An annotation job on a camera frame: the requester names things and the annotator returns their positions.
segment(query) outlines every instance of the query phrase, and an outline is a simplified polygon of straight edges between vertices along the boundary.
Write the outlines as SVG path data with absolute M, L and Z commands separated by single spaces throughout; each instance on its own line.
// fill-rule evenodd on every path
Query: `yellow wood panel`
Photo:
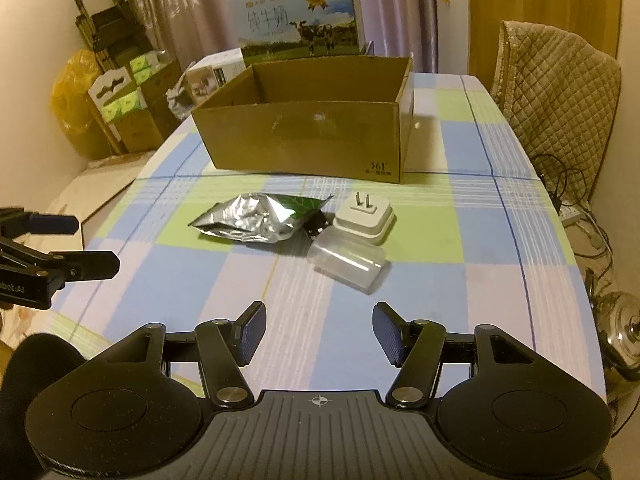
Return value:
M 487 89 L 494 79 L 502 20 L 545 23 L 579 34 L 615 56 L 621 0 L 469 0 L 469 73 Z

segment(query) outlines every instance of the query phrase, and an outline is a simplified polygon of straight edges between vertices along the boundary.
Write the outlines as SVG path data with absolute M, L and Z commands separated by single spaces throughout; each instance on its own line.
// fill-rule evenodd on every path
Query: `silver foil bag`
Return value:
M 220 238 L 274 244 L 291 238 L 330 198 L 244 193 L 218 202 L 189 225 Z

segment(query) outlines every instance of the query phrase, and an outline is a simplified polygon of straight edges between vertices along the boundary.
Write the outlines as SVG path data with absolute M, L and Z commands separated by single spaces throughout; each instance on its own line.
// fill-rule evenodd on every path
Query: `plastic container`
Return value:
M 367 292 L 386 265 L 386 251 L 329 226 L 314 240 L 306 259 L 323 272 Z

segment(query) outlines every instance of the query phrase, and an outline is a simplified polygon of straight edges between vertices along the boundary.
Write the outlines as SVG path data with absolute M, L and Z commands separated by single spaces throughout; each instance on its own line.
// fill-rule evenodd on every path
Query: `cardboard box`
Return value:
M 244 70 L 244 60 L 239 48 L 225 50 L 203 57 L 187 70 L 187 92 L 197 105 L 227 81 Z
M 360 0 L 229 0 L 245 65 L 297 57 L 359 54 Z
M 336 56 L 257 63 L 192 112 L 215 166 L 400 182 L 412 62 Z
M 176 60 L 172 61 L 138 87 L 145 109 L 134 110 L 111 121 L 129 153 L 158 149 L 180 125 L 169 110 L 165 92 L 181 75 L 180 65 Z

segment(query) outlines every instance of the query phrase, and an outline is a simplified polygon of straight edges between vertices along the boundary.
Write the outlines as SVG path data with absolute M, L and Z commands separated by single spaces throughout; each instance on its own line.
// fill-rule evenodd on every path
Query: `tablecloth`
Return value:
M 217 170 L 185 121 L 88 247 L 114 251 L 118 275 L 68 284 L 41 330 L 93 356 L 148 322 L 189 331 L 263 300 L 267 331 L 243 370 L 255 393 L 376 388 L 384 395 L 397 369 L 375 339 L 371 313 L 386 301 L 407 320 L 431 319 L 450 332 L 495 324 L 604 396 L 580 272 L 509 125 L 472 76 L 415 74 L 415 88 L 401 185 Z M 213 203 L 258 190 L 333 194 L 328 211 L 352 190 L 388 198 L 397 222 L 383 245 L 391 264 L 380 288 L 368 296 L 315 272 L 303 236 L 248 246 L 187 226 Z M 173 370 L 198 391 L 193 365 Z M 445 366 L 438 394 L 465 378 L 468 366 Z

